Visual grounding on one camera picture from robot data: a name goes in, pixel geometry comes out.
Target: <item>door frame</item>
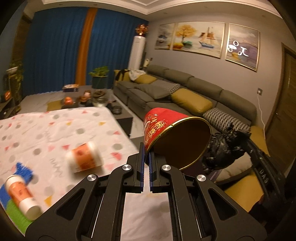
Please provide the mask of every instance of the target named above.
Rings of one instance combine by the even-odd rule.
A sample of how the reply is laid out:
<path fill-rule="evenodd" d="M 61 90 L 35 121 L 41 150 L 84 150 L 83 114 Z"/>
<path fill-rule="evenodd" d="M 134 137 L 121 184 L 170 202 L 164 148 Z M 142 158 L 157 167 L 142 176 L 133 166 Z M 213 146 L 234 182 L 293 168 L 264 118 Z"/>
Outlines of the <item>door frame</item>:
<path fill-rule="evenodd" d="M 283 43 L 281 44 L 281 52 L 282 52 L 282 54 L 281 54 L 281 79 L 280 79 L 278 91 L 276 94 L 276 100 L 274 102 L 274 105 L 272 107 L 272 111 L 271 111 L 268 121 L 266 123 L 266 130 L 265 130 L 266 134 L 268 134 L 270 124 L 271 124 L 272 119 L 275 115 L 276 108 L 278 106 L 279 99 L 281 97 L 281 92 L 282 92 L 283 82 L 284 82 L 284 74 L 285 74 L 285 53 L 290 54 L 291 56 L 293 56 L 296 59 L 296 52 Z"/>

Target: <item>orange curtain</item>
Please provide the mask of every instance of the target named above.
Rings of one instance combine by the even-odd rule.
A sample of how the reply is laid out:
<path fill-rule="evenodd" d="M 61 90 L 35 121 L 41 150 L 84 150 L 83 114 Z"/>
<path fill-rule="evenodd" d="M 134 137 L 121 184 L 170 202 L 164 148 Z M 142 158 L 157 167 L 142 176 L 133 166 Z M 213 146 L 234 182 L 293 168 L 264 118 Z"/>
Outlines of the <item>orange curtain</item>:
<path fill-rule="evenodd" d="M 75 84 L 85 85 L 86 84 L 86 66 L 87 66 L 87 55 L 89 52 L 89 42 L 91 39 L 91 31 L 94 24 L 94 19 L 96 17 L 98 9 L 90 8 L 87 11 L 87 15 L 84 22 L 84 27 L 82 30 L 82 35 L 80 39 L 80 45 L 77 56 L 76 65 L 76 77 Z"/>

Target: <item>blue cloth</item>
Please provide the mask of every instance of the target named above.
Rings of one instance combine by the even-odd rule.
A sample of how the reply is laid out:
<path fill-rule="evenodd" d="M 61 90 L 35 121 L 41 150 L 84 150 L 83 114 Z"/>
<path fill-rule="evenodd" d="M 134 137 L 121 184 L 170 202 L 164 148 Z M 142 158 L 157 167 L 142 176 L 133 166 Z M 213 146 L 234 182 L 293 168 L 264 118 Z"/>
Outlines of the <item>blue cloth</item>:
<path fill-rule="evenodd" d="M 126 69 L 136 27 L 148 24 L 146 20 L 107 9 L 98 9 L 91 33 L 87 60 L 86 84 L 91 84 L 88 74 L 93 69 L 108 66 L 108 88 L 113 86 L 114 69 Z"/>
<path fill-rule="evenodd" d="M 16 172 L 14 173 L 14 175 L 20 175 L 25 180 L 26 184 L 28 184 L 32 179 L 31 169 L 25 167 L 20 162 L 16 164 Z M 11 198 L 8 195 L 7 191 L 5 190 L 5 186 L 3 184 L 2 187 L 0 188 L 0 202 L 2 203 L 2 206 L 4 207 L 4 209 L 6 209 L 7 203 L 10 199 Z"/>
<path fill-rule="evenodd" d="M 78 48 L 86 7 L 36 12 L 24 53 L 24 96 L 61 91 L 75 82 Z"/>

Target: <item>floor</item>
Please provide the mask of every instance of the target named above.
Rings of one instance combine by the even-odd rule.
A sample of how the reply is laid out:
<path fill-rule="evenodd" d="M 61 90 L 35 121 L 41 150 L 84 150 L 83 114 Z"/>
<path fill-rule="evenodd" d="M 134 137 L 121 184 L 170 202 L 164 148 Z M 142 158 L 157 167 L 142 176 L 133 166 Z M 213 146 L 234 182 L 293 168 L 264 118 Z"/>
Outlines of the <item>floor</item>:
<path fill-rule="evenodd" d="M 29 112 L 46 112 L 47 103 L 61 100 L 64 98 L 64 93 L 62 91 L 57 92 L 48 92 L 43 94 L 35 94 L 27 96 L 21 102 L 21 110 L 19 114 L 29 113 Z M 133 125 L 131 129 L 130 139 L 143 137 L 144 128 L 143 121 L 137 117 L 125 104 L 123 104 L 116 96 L 114 96 L 117 102 L 121 104 L 132 116 L 133 116 Z"/>

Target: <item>paper cup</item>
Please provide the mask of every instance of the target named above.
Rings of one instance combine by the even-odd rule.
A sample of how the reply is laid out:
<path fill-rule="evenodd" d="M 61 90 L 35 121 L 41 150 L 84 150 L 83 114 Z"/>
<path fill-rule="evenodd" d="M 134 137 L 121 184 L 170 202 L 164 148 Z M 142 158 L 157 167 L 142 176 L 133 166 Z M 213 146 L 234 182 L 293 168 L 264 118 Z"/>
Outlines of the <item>paper cup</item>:
<path fill-rule="evenodd" d="M 211 134 L 210 124 L 201 117 L 154 108 L 144 119 L 145 153 L 153 147 L 167 164 L 183 170 L 203 155 Z"/>
<path fill-rule="evenodd" d="M 100 152 L 91 141 L 67 152 L 65 158 L 74 173 L 103 165 Z"/>
<path fill-rule="evenodd" d="M 20 175 L 8 177 L 5 181 L 5 189 L 27 219 L 35 220 L 41 215 L 40 206 Z"/>

